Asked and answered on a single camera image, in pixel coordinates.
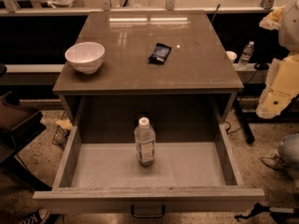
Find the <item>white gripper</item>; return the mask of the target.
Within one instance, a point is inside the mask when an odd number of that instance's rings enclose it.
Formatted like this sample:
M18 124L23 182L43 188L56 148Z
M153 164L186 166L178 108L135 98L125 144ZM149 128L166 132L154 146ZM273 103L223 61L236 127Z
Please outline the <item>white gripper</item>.
M274 59L267 72L256 114L262 119L278 116L299 94L299 54L291 53L282 61Z

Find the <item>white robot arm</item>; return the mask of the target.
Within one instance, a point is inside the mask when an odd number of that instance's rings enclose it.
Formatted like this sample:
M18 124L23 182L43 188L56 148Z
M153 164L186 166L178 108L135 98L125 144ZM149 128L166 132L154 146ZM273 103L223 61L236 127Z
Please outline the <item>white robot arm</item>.
M278 116L299 94L299 0L289 0L284 7L270 12L260 22L267 30L278 30L278 43L290 53L269 66L256 108L262 119Z

